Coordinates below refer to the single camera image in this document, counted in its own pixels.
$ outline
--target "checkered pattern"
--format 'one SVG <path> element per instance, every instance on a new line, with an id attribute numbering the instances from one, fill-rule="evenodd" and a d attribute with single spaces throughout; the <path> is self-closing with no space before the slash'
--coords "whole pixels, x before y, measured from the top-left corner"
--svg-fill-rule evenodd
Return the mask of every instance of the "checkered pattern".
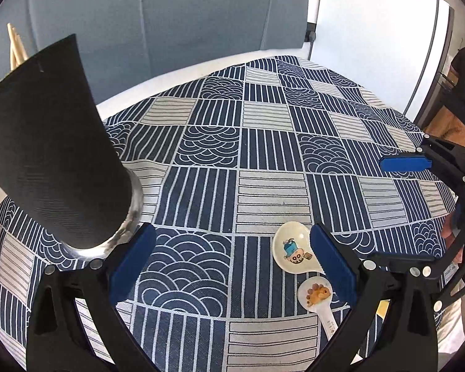
<path id="1" fill-rule="evenodd" d="M 414 150 L 422 133 L 371 92 L 309 61 L 277 56 L 232 66 L 145 99 L 105 127 L 142 180 L 144 220 L 158 234 L 149 266 L 118 309 L 161 370 L 304 370 L 320 352 L 327 338 L 318 317 L 296 297 L 311 274 L 287 274 L 271 256 L 271 238 L 286 221 L 322 221 L 360 258 L 445 250 L 439 231 L 454 208 L 449 189 L 428 171 L 378 166 L 383 155 Z M 22 364 L 47 263 L 85 265 L 6 199 L 0 337 Z M 110 361 L 78 307 L 96 353 Z M 337 293 L 332 308 L 342 321 L 348 306 Z"/>

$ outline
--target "black sleeve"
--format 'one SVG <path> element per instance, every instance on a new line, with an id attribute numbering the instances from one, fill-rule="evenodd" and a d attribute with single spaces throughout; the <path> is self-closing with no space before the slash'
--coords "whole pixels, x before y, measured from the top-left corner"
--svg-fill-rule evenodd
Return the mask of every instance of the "black sleeve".
<path id="1" fill-rule="evenodd" d="M 455 58 L 451 62 L 451 66 L 455 69 L 457 74 L 459 74 L 459 71 L 462 68 L 462 61 L 463 61 L 464 54 L 465 54 L 465 47 L 460 49 L 460 51 L 456 54 Z"/>

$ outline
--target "cartoon print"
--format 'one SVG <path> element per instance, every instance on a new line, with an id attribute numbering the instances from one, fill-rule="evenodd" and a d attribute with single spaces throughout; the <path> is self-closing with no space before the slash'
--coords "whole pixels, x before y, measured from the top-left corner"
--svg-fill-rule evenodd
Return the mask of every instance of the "cartoon print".
<path id="1" fill-rule="evenodd" d="M 311 307 L 319 303 L 321 300 L 327 299 L 330 297 L 331 291 L 328 287 L 324 287 L 323 284 L 313 284 L 312 288 L 307 291 L 306 304 Z"/>
<path id="2" fill-rule="evenodd" d="M 293 238 L 284 241 L 283 245 L 284 251 L 286 252 L 286 256 L 284 256 L 284 258 L 289 260 L 291 263 L 299 264 L 303 261 L 303 259 L 310 260 L 312 258 L 312 254 L 305 252 L 301 247 L 298 247 Z"/>

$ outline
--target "hand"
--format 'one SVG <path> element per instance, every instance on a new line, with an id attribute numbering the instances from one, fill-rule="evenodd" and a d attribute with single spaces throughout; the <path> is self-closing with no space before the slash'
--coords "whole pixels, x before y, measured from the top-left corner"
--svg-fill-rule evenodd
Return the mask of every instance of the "hand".
<path id="1" fill-rule="evenodd" d="M 446 216 L 446 219 L 444 220 L 443 230 L 441 231 L 441 237 L 444 238 L 445 240 L 446 249 L 448 249 L 452 245 L 453 241 L 455 240 L 455 236 L 451 232 L 452 217 L 453 217 L 453 213 L 450 213 Z M 456 254 L 455 258 L 453 259 L 453 262 L 461 263 L 462 257 L 463 257 L 463 248 L 461 248 L 460 251 Z"/>

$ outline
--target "wooden chopsticks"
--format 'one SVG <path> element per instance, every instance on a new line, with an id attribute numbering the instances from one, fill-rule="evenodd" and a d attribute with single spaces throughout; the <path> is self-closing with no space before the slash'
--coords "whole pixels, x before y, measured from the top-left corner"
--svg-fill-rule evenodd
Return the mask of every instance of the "wooden chopsticks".
<path id="1" fill-rule="evenodd" d="M 22 44 L 21 37 L 12 24 L 7 24 L 7 30 L 10 38 L 10 71 L 13 71 L 28 59 L 28 54 Z"/>

